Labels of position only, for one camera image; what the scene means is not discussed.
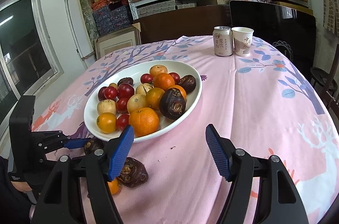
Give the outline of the person's left hand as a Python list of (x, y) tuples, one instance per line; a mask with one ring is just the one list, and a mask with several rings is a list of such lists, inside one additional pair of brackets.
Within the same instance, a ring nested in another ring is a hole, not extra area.
[(11, 181), (13, 187), (20, 192), (29, 192), (31, 191), (31, 187), (29, 186), (29, 184), (27, 184), (27, 182), (13, 182)]

